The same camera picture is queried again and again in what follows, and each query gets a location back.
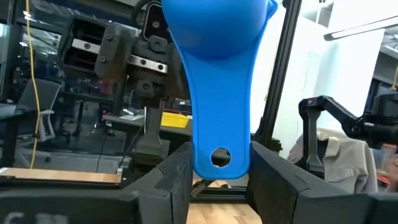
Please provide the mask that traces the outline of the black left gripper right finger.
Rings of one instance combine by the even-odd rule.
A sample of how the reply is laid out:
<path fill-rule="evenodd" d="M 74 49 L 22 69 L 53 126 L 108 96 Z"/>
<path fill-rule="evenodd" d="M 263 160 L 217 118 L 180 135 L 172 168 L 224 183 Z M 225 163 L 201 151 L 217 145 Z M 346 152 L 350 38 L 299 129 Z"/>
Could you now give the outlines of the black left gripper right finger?
<path fill-rule="evenodd" d="M 249 202 L 262 224 L 370 224 L 371 199 L 308 173 L 257 142 L 251 144 Z"/>

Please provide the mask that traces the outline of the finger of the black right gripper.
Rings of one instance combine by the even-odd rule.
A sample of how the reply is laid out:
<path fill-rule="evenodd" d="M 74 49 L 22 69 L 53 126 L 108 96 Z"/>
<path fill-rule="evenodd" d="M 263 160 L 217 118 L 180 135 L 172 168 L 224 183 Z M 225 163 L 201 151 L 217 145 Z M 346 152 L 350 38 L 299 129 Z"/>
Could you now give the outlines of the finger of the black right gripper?
<path fill-rule="evenodd" d="M 102 80 L 123 81 L 132 49 L 132 30 L 107 26 L 95 63 L 95 73 Z"/>
<path fill-rule="evenodd" d="M 188 82 L 179 54 L 169 55 L 169 96 L 188 99 Z"/>

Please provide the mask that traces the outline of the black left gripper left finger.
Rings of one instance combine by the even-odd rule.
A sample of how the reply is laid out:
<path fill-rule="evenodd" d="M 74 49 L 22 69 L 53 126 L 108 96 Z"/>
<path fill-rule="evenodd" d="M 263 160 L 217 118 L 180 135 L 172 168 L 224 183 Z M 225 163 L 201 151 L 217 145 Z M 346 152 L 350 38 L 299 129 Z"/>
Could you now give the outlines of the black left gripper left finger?
<path fill-rule="evenodd" d="M 186 224 L 193 184 L 193 144 L 186 142 L 128 185 L 136 195 L 124 224 Z"/>

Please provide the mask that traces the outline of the bright blue measuring cup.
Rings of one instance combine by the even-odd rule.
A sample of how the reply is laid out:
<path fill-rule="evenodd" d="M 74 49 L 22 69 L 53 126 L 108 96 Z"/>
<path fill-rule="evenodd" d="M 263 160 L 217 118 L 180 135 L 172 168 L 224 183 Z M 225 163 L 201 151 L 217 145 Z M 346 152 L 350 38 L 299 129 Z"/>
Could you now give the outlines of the bright blue measuring cup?
<path fill-rule="evenodd" d="M 275 0 L 162 0 L 188 80 L 193 166 L 204 179 L 237 179 L 251 163 L 251 83 Z"/>

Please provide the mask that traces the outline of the yellow bin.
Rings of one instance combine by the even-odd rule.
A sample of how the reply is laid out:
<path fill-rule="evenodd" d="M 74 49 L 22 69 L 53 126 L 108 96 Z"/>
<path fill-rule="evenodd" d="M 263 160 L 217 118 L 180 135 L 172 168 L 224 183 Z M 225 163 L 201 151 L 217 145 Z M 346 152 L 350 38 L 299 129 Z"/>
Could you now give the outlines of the yellow bin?
<path fill-rule="evenodd" d="M 172 128 L 185 128 L 190 118 L 183 114 L 163 112 L 161 125 Z"/>

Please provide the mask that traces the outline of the dark background desk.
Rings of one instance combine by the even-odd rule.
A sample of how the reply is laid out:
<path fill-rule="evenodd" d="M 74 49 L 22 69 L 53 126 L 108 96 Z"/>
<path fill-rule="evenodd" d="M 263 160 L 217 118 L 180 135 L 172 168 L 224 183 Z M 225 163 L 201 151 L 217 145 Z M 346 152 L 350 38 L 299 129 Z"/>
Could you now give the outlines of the dark background desk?
<path fill-rule="evenodd" d="M 120 118 L 119 116 L 106 114 L 103 116 L 103 119 L 110 121 L 111 127 L 113 129 L 125 133 L 135 132 L 144 124 L 144 118 L 139 118 L 131 121 L 128 119 Z M 192 137 L 191 123 L 192 122 L 189 121 L 188 127 L 184 129 L 161 126 L 159 136 L 161 139 L 168 139 L 168 140 L 172 138 L 190 139 Z"/>

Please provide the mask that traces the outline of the beige jacket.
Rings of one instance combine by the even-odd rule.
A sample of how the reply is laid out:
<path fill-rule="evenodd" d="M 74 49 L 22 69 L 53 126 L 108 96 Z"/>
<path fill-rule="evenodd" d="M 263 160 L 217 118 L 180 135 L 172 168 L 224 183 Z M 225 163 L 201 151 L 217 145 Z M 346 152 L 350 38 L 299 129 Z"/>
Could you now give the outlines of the beige jacket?
<path fill-rule="evenodd" d="M 332 129 L 317 129 L 318 158 L 324 180 L 349 193 L 378 191 L 372 150 L 364 141 Z"/>

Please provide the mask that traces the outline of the grey office chair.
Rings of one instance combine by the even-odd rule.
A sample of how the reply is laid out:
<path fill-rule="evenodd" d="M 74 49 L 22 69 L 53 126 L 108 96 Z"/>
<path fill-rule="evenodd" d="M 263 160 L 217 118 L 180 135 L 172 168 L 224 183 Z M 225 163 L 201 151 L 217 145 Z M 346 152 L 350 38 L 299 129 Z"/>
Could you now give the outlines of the grey office chair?
<path fill-rule="evenodd" d="M 44 142 L 55 137 L 55 132 L 51 124 L 50 115 L 54 114 L 53 105 L 61 89 L 61 82 L 50 80 L 35 79 L 37 94 L 39 97 L 40 119 L 37 139 L 38 142 Z M 33 81 L 29 80 L 22 92 L 16 105 L 16 112 L 26 112 L 36 110 L 36 100 Z"/>

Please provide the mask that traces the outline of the ceiling light strip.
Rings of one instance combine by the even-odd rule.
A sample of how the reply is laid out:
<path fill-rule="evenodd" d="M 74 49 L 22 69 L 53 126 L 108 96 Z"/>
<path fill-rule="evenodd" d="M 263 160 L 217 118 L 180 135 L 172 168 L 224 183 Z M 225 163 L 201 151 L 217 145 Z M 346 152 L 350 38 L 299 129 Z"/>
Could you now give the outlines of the ceiling light strip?
<path fill-rule="evenodd" d="M 369 24 L 352 27 L 346 30 L 340 30 L 325 34 L 323 37 L 326 41 L 338 40 L 352 35 L 362 34 L 379 29 L 388 29 L 398 25 L 398 16 L 388 17 Z"/>

